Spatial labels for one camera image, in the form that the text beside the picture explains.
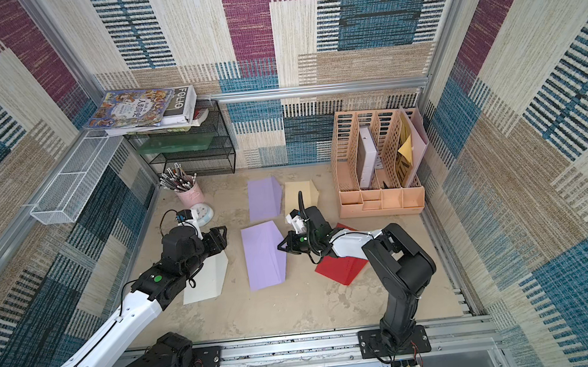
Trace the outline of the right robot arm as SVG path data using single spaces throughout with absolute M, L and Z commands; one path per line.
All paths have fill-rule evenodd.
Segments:
M 287 214 L 286 222 L 292 229 L 278 245 L 280 251 L 308 255 L 319 270 L 343 267 L 345 270 L 336 272 L 342 277 L 350 271 L 347 263 L 371 265 L 388 299 L 380 333 L 368 338 L 366 347 L 378 356 L 396 355 L 410 344 L 419 350 L 430 349 L 424 341 L 414 340 L 418 330 L 415 317 L 436 264 L 399 224 L 390 223 L 375 231 L 333 228 L 314 206 L 294 209 Z

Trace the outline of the colourful picture book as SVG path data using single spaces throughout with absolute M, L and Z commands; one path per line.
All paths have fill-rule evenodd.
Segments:
M 108 91 L 85 128 L 121 129 L 155 125 L 163 118 L 173 96 L 171 88 Z

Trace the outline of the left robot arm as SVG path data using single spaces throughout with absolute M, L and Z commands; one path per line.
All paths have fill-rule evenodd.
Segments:
M 121 355 L 176 297 L 192 283 L 204 261 L 228 246 L 227 228 L 200 233 L 177 226 L 162 239 L 161 259 L 130 282 L 118 310 L 61 367 L 113 367 Z M 127 367 L 202 367 L 191 340 L 176 333 L 160 337 L 149 351 Z

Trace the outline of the Folio book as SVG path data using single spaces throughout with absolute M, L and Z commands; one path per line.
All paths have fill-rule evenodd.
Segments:
M 199 127 L 207 120 L 210 111 L 199 109 L 197 93 L 192 85 L 173 88 L 174 96 L 159 123 L 144 127 L 123 127 L 103 130 L 109 136 L 125 136 L 132 133 L 146 133 L 165 130 L 187 130 Z

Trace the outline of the red envelope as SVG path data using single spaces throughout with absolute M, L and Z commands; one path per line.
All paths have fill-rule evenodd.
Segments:
M 349 286 L 366 267 L 368 260 L 358 257 L 340 257 L 335 250 L 315 267 L 315 272 L 344 286 Z

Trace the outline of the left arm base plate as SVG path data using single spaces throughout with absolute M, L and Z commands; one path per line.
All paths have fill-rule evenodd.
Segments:
M 189 367 L 220 367 L 221 346 L 193 347 Z

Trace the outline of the white round clock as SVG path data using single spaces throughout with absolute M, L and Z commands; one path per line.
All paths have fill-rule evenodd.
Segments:
M 213 209 L 206 203 L 198 203 L 190 208 L 194 222 L 202 228 L 206 226 L 214 217 Z

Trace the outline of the pink pen cup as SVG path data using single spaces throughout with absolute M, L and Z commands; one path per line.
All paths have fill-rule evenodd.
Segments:
M 192 188 L 187 191 L 176 191 L 175 194 L 185 209 L 192 209 L 195 205 L 206 202 L 206 197 L 198 183 L 194 184 Z

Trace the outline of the pens in cup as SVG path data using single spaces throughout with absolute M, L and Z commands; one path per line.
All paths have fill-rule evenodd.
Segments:
M 159 185 L 174 192 L 182 193 L 192 190 L 197 184 L 197 174 L 188 175 L 180 163 L 165 168 L 159 177 Z

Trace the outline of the brown wanted poster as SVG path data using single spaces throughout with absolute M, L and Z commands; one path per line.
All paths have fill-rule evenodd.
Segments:
M 410 130 L 410 126 L 408 124 L 408 119 L 403 118 L 400 120 L 400 127 L 399 127 L 399 144 L 397 147 L 400 147 L 400 145 L 405 141 L 405 139 L 411 134 L 411 130 Z M 408 186 L 408 180 L 409 180 L 409 176 L 411 175 L 411 170 L 413 168 L 413 165 L 410 166 L 408 165 L 408 163 L 406 162 L 406 160 L 404 160 L 404 158 L 398 154 L 398 151 L 396 153 L 396 164 L 395 164 L 395 171 L 397 174 L 397 177 L 399 178 L 399 182 L 401 184 L 401 187 L 406 188 Z

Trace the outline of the lilac envelope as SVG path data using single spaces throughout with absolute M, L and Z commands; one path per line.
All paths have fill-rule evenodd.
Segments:
M 251 291 L 285 282 L 287 254 L 277 248 L 284 238 L 274 221 L 243 229 L 241 239 Z
M 281 215 L 283 189 L 275 177 L 249 181 L 247 186 L 251 222 L 261 222 Z

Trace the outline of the white box in organizer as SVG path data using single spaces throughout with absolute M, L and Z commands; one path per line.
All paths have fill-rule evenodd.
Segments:
M 357 146 L 357 176 L 359 187 L 368 190 L 371 187 L 378 150 L 369 127 L 359 129 Z

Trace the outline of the white envelope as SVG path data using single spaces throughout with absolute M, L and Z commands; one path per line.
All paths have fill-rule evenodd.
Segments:
M 202 270 L 193 280 L 195 288 L 187 286 L 183 291 L 183 305 L 190 305 L 220 296 L 228 268 L 225 251 L 211 256 L 204 261 Z

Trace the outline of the green folder on shelf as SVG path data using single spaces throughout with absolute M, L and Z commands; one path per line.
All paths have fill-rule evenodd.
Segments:
M 214 137 L 212 133 L 152 137 L 137 150 L 141 155 L 204 151 Z

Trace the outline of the yellow paper sheet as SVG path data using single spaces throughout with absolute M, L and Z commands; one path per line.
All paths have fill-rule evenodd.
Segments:
M 400 145 L 397 151 L 398 154 L 401 155 L 404 158 L 404 160 L 406 160 L 408 165 L 413 165 L 414 160 L 411 134 L 404 140 L 404 142 Z

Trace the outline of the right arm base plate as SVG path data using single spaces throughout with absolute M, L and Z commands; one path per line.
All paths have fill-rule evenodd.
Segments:
M 359 331 L 357 338 L 364 359 L 388 359 L 394 355 L 413 355 L 415 351 L 432 351 L 429 337 L 422 325 L 416 325 L 402 336 L 391 335 L 387 330 L 367 329 Z

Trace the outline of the pink folder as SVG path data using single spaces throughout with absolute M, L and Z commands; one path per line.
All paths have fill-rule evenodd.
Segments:
M 404 183 L 404 187 L 407 188 L 411 187 L 414 177 L 416 177 L 420 163 L 422 162 L 428 148 L 429 139 L 427 138 L 424 129 L 424 120 L 422 119 L 420 111 L 416 108 L 408 108 L 404 109 L 404 112 L 407 117 L 405 121 L 407 121 L 407 126 L 409 126 L 409 130 L 411 131 L 411 158 L 413 159 L 409 174 Z

